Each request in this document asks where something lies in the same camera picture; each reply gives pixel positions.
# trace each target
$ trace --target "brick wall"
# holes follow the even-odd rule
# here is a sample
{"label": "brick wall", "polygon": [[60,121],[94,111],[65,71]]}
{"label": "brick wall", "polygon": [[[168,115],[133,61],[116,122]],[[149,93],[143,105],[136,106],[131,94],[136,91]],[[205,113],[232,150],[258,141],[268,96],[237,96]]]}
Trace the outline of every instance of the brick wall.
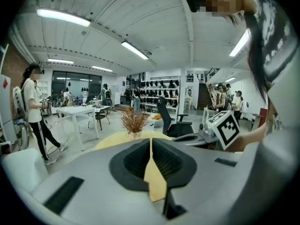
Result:
{"label": "brick wall", "polygon": [[2,47],[5,48],[7,43],[9,44],[9,46],[4,58],[1,73],[5,76],[10,77],[11,79],[10,104],[11,104],[12,115],[13,117],[15,117],[12,91],[15,86],[20,86],[21,81],[23,79],[23,72],[26,69],[26,67],[29,66],[29,64],[18,52],[14,44],[9,39],[6,39],[5,41],[2,42]]}

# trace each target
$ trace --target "white cube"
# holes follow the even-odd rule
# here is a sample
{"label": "white cube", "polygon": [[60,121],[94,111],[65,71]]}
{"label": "white cube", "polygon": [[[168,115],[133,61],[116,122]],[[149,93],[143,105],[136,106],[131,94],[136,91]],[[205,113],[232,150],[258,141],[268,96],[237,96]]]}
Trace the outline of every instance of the white cube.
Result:
{"label": "white cube", "polygon": [[239,125],[232,111],[221,111],[207,120],[208,128],[211,128],[220,140],[221,148],[228,148],[240,134]]}

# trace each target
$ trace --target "vase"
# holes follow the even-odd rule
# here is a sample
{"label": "vase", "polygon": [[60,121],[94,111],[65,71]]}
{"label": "vase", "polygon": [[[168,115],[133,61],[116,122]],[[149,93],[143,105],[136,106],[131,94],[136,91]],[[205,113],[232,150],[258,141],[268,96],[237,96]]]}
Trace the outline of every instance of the vase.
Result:
{"label": "vase", "polygon": [[130,133],[128,135],[129,140],[134,141],[134,140],[139,140],[142,137],[142,132],[138,132],[138,133]]}

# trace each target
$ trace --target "wooden stair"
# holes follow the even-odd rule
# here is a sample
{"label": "wooden stair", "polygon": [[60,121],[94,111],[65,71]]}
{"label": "wooden stair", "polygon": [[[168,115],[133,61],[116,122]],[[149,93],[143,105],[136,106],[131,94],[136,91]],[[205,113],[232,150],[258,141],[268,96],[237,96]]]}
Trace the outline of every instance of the wooden stair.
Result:
{"label": "wooden stair", "polygon": [[206,106],[212,106],[210,93],[206,87],[206,84],[200,83],[197,109],[203,110]]}

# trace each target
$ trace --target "white pillar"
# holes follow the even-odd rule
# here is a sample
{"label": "white pillar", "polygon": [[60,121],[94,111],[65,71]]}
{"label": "white pillar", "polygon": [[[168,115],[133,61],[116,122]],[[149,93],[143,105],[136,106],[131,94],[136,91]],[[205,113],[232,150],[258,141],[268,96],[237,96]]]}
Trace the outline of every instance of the white pillar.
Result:
{"label": "white pillar", "polygon": [[183,114],[183,111],[184,111],[184,100],[185,100],[185,92],[186,92],[186,87],[187,87],[186,74],[187,74],[186,69],[182,68],[181,69],[181,80],[180,80],[180,102],[179,102],[178,114]]}

